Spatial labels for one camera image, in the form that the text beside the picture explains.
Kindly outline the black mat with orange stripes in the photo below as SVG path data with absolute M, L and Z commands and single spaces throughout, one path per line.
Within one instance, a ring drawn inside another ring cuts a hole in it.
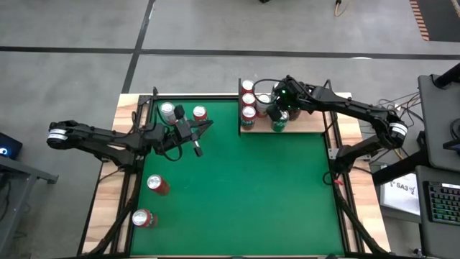
M 460 0 L 409 0 L 425 41 L 460 42 Z

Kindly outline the black monitor pole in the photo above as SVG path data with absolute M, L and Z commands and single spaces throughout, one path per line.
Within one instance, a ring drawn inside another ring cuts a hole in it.
M 431 78 L 435 87 L 440 89 L 447 89 L 452 83 L 460 83 L 460 63 L 442 75 L 432 75 Z

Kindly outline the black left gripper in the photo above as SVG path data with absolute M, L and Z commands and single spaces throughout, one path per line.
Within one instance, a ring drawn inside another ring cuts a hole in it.
M 182 156 L 182 144 L 191 142 L 193 150 L 198 157 L 203 155 L 199 140 L 202 135 L 213 124 L 212 120 L 194 121 L 186 118 L 185 110 L 182 104 L 175 107 L 175 116 L 177 122 L 173 126 L 173 132 L 165 137 L 165 150 L 174 147 L 179 149 L 179 157 Z

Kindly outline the grey side table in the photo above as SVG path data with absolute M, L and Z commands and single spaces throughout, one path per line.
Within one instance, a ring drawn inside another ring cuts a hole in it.
M 55 184 L 58 176 L 0 155 L 0 258 L 11 245 L 37 180 Z

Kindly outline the backlit black keyboard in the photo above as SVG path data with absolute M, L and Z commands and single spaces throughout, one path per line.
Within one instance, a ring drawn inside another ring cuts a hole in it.
M 460 226 L 460 185 L 424 181 L 423 190 L 431 222 Z

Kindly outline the silver and red can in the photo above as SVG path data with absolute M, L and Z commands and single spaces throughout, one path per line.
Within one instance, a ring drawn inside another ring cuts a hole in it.
M 175 116 L 175 106 L 170 102 L 164 102 L 160 106 L 162 118 L 168 125 L 174 125 L 177 122 Z

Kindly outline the green table mat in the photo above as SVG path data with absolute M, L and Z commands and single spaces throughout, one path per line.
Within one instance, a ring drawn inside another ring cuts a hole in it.
M 320 133 L 241 133 L 236 101 L 204 100 L 213 124 L 203 155 L 151 154 L 145 178 L 170 185 L 166 196 L 142 184 L 138 206 L 157 215 L 136 228 L 132 255 L 327 255 L 343 253 L 328 159 Z

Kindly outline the black support beam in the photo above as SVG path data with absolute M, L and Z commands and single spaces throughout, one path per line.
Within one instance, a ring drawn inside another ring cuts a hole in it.
M 418 165 L 429 165 L 428 151 L 419 150 L 409 157 L 378 170 L 372 174 L 372 180 L 375 186 L 388 183 L 396 178 L 405 176 L 415 170 Z

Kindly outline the grey keyboard desk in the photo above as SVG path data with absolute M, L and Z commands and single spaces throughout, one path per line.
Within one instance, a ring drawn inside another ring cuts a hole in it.
M 460 226 L 431 222 L 423 190 L 424 181 L 460 185 L 460 174 L 425 166 L 415 168 L 421 217 L 422 250 L 425 255 L 440 259 L 460 259 Z

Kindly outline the white SA3 sign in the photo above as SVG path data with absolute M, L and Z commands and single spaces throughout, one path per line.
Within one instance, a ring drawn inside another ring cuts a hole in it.
M 409 173 L 380 186 L 380 204 L 391 209 L 420 215 L 417 176 Z

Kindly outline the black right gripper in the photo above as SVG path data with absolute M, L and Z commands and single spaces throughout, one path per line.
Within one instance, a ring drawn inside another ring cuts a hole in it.
M 280 117 L 281 111 L 288 112 L 291 109 L 300 109 L 309 114 L 313 113 L 309 102 L 310 97 L 312 97 L 312 85 L 297 81 L 289 75 L 279 82 L 276 95 L 273 96 L 271 104 L 267 108 L 267 114 L 272 121 Z

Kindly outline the black desk accessory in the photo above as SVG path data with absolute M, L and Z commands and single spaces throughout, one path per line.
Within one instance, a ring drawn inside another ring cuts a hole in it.
M 452 140 L 443 144 L 443 149 L 453 150 L 460 154 L 460 118 L 455 119 L 449 125 Z

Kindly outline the black metal rig frame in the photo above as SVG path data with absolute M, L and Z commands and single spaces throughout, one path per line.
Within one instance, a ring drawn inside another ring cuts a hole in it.
M 139 102 L 144 102 L 141 106 L 142 118 L 141 124 L 144 124 L 147 116 L 147 96 L 151 94 L 120 94 L 114 115 L 112 130 L 127 132 L 132 125 L 130 114 L 136 110 Z M 227 100 L 237 101 L 236 93 L 214 93 L 214 94 L 159 94 L 160 97 L 166 99 L 208 99 L 208 100 Z M 361 125 L 358 119 L 348 117 L 343 114 L 334 115 L 338 120 L 336 124 L 328 131 L 328 141 L 331 147 L 339 146 L 339 137 L 342 144 L 353 145 L 363 140 Z M 382 217 L 382 212 L 378 202 L 378 191 L 375 191 L 372 177 L 369 173 L 363 170 L 370 170 L 369 163 L 365 160 L 357 160 L 354 168 L 345 178 L 344 186 L 341 187 L 341 192 L 344 198 L 349 202 L 349 206 L 353 207 L 356 215 L 364 225 L 368 233 L 373 237 L 376 243 L 383 249 L 390 251 L 390 244 L 385 230 L 385 225 Z M 108 175 L 115 170 L 116 166 L 112 162 L 103 163 L 101 166 L 99 177 Z M 115 173 L 108 180 L 103 180 L 102 183 L 97 183 L 91 202 L 91 209 L 88 213 L 86 225 L 82 234 L 77 255 L 84 255 L 93 250 L 101 241 L 104 235 L 109 231 L 109 228 L 115 221 L 125 203 L 131 198 L 134 189 L 134 180 L 136 176 L 124 176 L 123 172 Z M 351 205 L 351 193 L 353 193 L 354 205 Z M 364 244 L 364 240 L 358 242 L 358 233 L 353 229 L 349 218 L 342 212 L 339 215 L 344 219 L 346 226 L 346 235 L 348 238 L 349 249 L 352 252 L 365 251 L 370 253 L 370 249 Z M 129 223 L 127 220 L 121 225 L 120 230 L 115 234 L 114 241 L 109 243 L 104 254 L 124 253 L 124 244 L 128 236 Z

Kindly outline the white raspberry seltzer can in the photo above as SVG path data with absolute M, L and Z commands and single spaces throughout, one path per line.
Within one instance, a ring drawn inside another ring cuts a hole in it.
M 260 94 L 256 97 L 256 115 L 257 117 L 266 117 L 267 116 L 267 107 L 270 105 L 271 98 L 268 94 Z

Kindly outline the wooden shelf with black frame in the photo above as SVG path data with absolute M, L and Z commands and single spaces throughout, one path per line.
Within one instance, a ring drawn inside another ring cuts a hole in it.
M 261 79 L 257 83 L 261 83 L 263 81 L 270 81 L 270 82 L 279 82 L 281 80 L 275 79 Z M 245 130 L 241 127 L 241 116 L 242 116 L 242 93 L 241 93 L 241 83 L 242 79 L 239 79 L 239 86 L 238 86 L 238 125 L 239 125 L 239 134 L 243 133 L 270 133 L 273 132 L 271 129 L 272 120 L 267 115 L 266 117 L 257 117 L 255 118 L 254 127 L 251 130 Z M 255 86 L 253 87 L 254 96 L 258 96 L 259 94 L 255 94 Z M 326 116 L 323 112 L 314 112 L 309 114 L 307 112 L 301 112 L 298 119 L 295 121 L 289 121 L 287 126 L 282 132 L 287 133 L 322 133 L 327 132 L 331 128 L 331 124 L 336 123 L 336 119 L 333 119 L 331 115 Z

